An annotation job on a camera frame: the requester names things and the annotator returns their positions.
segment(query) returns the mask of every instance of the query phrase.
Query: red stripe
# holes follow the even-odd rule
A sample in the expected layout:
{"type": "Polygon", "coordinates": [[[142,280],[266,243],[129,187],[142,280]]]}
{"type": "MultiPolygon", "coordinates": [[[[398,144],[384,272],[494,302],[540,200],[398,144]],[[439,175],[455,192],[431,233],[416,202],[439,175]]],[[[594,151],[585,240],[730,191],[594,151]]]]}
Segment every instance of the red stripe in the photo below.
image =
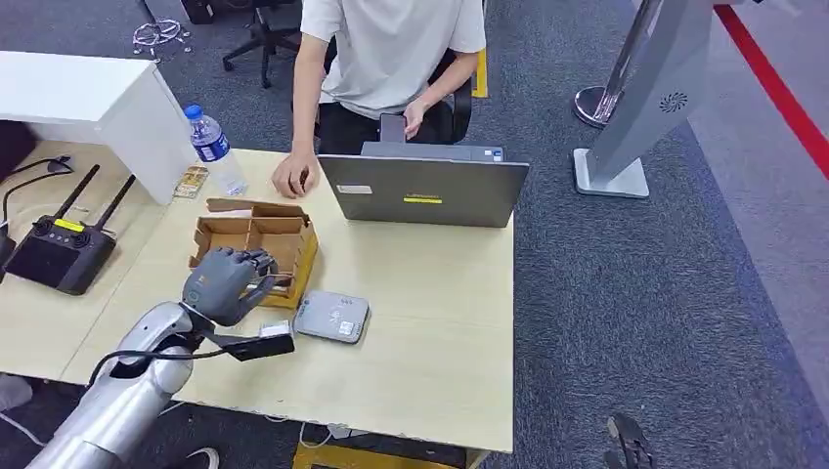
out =
{"type": "Polygon", "coordinates": [[[734,13],[734,9],[729,5],[716,5],[714,10],[777,110],[783,114],[786,123],[801,141],[804,149],[811,155],[814,164],[823,172],[823,176],[829,179],[829,140],[826,140],[820,129],[814,125],[798,100],[789,91],[780,75],[760,50],[760,46],[749,34],[746,26],[734,13]]]}

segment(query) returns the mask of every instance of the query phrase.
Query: white t-shirt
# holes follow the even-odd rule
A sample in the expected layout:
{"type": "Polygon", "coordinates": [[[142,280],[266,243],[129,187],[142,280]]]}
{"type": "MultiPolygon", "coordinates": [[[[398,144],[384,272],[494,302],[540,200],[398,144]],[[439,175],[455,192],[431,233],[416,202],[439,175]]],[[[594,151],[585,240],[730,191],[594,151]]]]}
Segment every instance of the white t-shirt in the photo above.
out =
{"type": "Polygon", "coordinates": [[[447,49],[486,47],[481,0],[304,0],[301,29],[336,35],[320,102],[372,119],[419,96],[447,49]]]}

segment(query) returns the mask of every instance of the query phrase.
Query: yellow box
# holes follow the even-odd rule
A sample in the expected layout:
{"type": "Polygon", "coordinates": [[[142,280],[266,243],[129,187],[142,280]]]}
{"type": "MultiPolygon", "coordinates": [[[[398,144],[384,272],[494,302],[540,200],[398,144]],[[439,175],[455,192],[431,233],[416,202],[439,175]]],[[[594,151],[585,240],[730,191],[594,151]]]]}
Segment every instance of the yellow box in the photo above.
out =
{"type": "Polygon", "coordinates": [[[208,198],[207,210],[214,216],[199,217],[194,241],[198,246],[190,258],[190,268],[215,247],[258,249],[268,251],[277,261],[280,274],[293,276],[286,291],[272,291],[261,306],[296,309],[314,266],[319,243],[311,218],[296,205],[208,198]],[[221,216],[219,213],[245,211],[243,216],[221,216]]]}

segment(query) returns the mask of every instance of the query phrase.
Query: person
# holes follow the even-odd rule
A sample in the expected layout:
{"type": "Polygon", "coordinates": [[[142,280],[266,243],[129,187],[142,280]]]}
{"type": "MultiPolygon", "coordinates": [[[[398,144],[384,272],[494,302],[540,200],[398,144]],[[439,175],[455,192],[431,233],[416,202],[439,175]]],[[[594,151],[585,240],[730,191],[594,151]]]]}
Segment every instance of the person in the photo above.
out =
{"type": "Polygon", "coordinates": [[[320,153],[359,154],[378,139],[383,113],[403,113],[408,140],[435,142],[442,100],[469,79],[486,46],[482,0],[304,0],[300,29],[293,140],[272,176],[290,198],[319,180],[318,111],[320,153]],[[332,37],[337,54],[326,74],[332,37]],[[455,60],[428,86],[447,49],[455,60]]]}

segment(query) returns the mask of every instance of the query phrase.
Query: laptop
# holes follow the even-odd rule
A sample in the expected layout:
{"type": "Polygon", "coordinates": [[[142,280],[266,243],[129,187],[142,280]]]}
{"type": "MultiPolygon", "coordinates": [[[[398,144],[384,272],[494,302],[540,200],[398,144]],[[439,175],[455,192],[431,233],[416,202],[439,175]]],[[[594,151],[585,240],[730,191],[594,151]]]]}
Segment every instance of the laptop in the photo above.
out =
{"type": "Polygon", "coordinates": [[[319,160],[349,220],[468,227],[505,227],[529,171],[498,147],[366,142],[319,160]]]}

